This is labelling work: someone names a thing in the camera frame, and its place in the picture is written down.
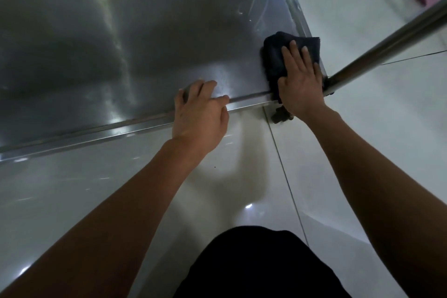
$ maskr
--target person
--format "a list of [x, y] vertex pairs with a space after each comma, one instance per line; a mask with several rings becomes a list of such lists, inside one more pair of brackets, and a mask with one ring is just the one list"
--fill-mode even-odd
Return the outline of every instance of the person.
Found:
[[[315, 134], [377, 254], [409, 297], [447, 297], [447, 206], [325, 105], [322, 75], [304, 47], [282, 48], [286, 109]], [[1, 294], [125, 297], [159, 222], [188, 174], [219, 144], [227, 96], [196, 81], [175, 98], [172, 139], [140, 172], [78, 222]], [[332, 270], [288, 231], [236, 227], [198, 257], [176, 297], [348, 297]]]

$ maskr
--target person's left arm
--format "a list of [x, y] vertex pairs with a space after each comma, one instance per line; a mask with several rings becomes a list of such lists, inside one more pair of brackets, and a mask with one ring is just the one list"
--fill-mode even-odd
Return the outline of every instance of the person's left arm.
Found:
[[158, 224], [189, 173], [226, 133], [228, 96], [195, 82], [175, 99], [173, 138], [140, 172], [78, 222], [0, 298], [126, 297]]

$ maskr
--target person's right arm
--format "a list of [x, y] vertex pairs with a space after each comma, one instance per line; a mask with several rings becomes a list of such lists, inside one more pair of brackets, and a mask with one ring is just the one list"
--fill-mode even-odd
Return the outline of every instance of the person's right arm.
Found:
[[286, 109], [315, 134], [377, 254], [410, 297], [447, 297], [447, 205], [356, 134], [323, 100], [309, 53], [282, 48]]

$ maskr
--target metal table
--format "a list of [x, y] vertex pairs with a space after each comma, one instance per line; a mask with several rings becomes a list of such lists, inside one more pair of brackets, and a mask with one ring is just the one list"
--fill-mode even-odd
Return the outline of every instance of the metal table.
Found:
[[218, 82], [229, 110], [271, 101], [265, 37], [310, 35], [297, 0], [0, 0], [0, 160], [173, 121], [173, 97]]

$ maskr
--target person's left hand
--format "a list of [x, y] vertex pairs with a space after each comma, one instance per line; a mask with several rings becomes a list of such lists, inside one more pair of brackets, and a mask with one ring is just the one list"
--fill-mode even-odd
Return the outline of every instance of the person's left hand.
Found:
[[229, 115], [226, 105], [230, 98], [227, 95], [211, 98], [216, 85], [214, 80], [197, 80], [190, 87], [186, 103], [183, 90], [180, 89], [175, 97], [172, 137], [186, 142], [201, 158], [214, 150], [227, 132]]

